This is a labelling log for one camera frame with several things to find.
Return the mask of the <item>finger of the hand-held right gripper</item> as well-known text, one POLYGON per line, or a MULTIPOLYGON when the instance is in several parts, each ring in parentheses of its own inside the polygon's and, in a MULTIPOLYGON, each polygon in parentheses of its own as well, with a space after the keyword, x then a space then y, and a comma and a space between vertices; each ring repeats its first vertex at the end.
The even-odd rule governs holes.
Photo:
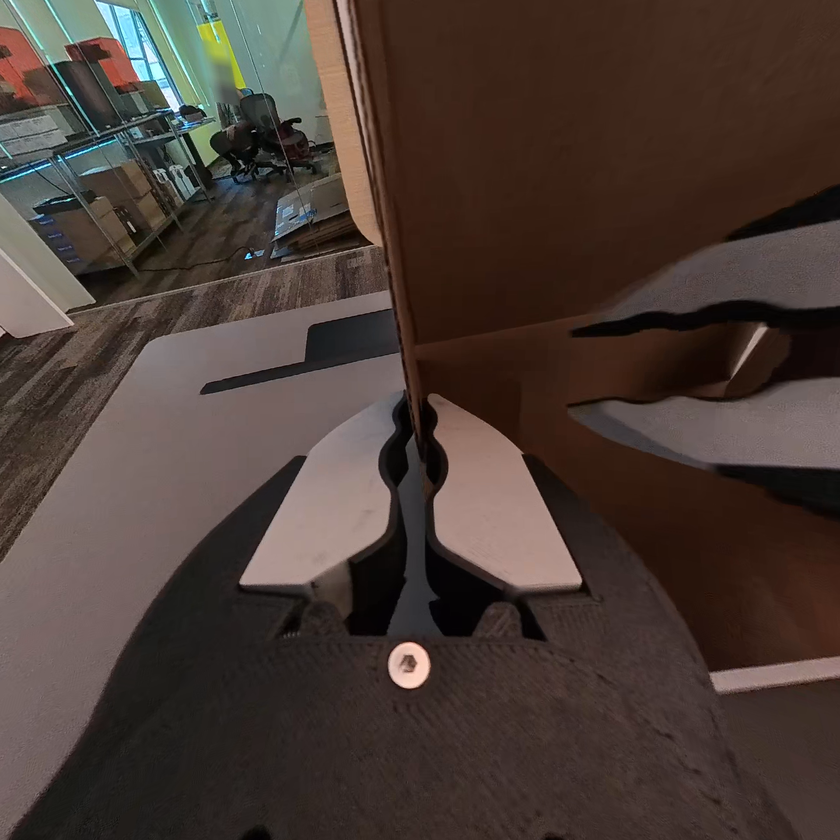
POLYGON ((794 331, 837 327, 839 222, 704 248, 628 290, 571 334, 622 337, 737 322, 794 331))
POLYGON ((699 469, 839 469, 839 380, 787 381, 741 398, 671 396, 569 406, 615 443, 699 469))

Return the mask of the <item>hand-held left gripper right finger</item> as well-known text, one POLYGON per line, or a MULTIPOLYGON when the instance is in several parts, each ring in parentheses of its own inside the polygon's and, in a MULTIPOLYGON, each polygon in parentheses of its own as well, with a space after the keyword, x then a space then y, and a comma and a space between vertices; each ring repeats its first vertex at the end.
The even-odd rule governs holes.
POLYGON ((426 575, 445 636, 472 635, 511 604, 542 636, 534 597, 577 596, 583 575, 526 460, 502 432, 438 394, 425 402, 426 575))

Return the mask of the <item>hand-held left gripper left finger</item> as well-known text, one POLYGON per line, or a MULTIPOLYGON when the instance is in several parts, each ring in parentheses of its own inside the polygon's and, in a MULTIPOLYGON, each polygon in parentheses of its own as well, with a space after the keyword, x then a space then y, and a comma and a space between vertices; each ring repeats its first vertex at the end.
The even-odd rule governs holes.
POLYGON ((408 470, 408 414, 405 393, 394 392, 310 449, 241 589, 326 602, 351 634, 386 634, 406 582, 398 488, 408 470))

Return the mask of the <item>white cardboard mailer box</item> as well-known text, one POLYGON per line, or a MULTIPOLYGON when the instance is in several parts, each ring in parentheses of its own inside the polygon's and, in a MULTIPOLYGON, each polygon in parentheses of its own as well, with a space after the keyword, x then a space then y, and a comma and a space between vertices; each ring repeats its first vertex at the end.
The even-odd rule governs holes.
POLYGON ((838 187, 838 2, 345 2, 425 467, 438 394, 526 456, 583 575, 628 543, 721 694, 838 682, 838 518, 649 455, 569 406, 760 392, 764 323, 571 332, 838 187))

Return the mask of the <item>pile of flattened cardboard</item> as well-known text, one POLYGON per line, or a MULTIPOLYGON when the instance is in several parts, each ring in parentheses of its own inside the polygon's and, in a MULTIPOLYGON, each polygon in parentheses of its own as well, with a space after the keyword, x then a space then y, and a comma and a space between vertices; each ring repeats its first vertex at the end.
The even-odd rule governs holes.
POLYGON ((339 172, 298 185, 276 201, 271 259, 305 258, 374 243, 353 219, 339 172))

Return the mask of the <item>white plastic containers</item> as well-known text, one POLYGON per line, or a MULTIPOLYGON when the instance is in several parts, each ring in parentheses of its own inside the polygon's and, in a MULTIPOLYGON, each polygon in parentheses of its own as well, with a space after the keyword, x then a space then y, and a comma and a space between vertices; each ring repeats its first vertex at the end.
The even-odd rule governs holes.
POLYGON ((155 168, 152 174, 174 207, 187 203, 198 190, 189 172, 181 164, 155 168))

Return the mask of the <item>white cabinet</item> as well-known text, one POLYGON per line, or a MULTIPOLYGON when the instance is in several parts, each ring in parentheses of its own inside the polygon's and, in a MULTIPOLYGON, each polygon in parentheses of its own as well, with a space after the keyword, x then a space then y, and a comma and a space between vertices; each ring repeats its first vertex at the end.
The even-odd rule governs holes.
POLYGON ((1 209, 1 327, 15 339, 66 329, 72 320, 35 283, 21 250, 34 232, 2 197, 1 209))

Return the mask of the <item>group of brown storage boxes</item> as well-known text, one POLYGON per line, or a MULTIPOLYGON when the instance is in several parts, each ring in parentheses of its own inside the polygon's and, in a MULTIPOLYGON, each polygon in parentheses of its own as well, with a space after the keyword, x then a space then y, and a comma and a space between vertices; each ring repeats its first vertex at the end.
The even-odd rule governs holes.
POLYGON ((168 218, 137 161, 93 168, 35 207, 28 225, 74 276, 122 266, 168 218))

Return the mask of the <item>dark red office chair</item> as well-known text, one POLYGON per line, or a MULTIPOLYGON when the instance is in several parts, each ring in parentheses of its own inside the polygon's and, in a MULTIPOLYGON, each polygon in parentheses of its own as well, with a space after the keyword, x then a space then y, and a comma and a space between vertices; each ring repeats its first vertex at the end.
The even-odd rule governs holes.
POLYGON ((299 130, 300 123, 300 118, 294 118, 270 125, 264 135, 264 148, 272 160, 289 175, 298 169, 313 175, 319 174, 316 146, 299 130))

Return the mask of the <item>metal shelf rack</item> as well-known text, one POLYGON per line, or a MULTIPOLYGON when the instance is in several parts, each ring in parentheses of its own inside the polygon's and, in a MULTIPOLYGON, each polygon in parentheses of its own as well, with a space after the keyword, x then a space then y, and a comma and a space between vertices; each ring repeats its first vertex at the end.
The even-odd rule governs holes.
POLYGON ((168 208, 165 224, 140 245, 124 265, 97 269, 74 276, 78 279, 105 271, 123 269, 139 278, 139 262, 153 249, 165 249, 164 238, 172 229, 183 231, 182 219, 193 205, 213 199, 209 188, 213 177, 196 150, 193 135, 217 120, 194 111, 188 117, 169 109, 148 113, 101 133, 63 143, 53 150, 26 154, 24 159, 2 166, 2 196, 25 222, 35 215, 35 207, 45 200, 62 196, 65 187, 78 189, 78 176, 93 168, 112 167, 125 161, 137 161, 149 177, 161 204, 168 208), (174 207, 156 181, 152 170, 169 165, 183 165, 198 187, 185 204, 174 207))

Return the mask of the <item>orange machine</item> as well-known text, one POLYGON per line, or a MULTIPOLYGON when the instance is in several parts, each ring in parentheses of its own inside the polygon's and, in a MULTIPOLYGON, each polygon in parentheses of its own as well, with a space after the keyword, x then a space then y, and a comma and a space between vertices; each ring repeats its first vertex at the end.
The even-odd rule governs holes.
POLYGON ((40 67, 39 57, 25 35, 16 28, 1 27, 2 113, 38 106, 36 96, 25 82, 25 76, 40 67))
POLYGON ((112 37, 83 39, 65 46, 72 60, 99 65, 105 77, 120 93, 140 90, 141 79, 121 43, 112 37))

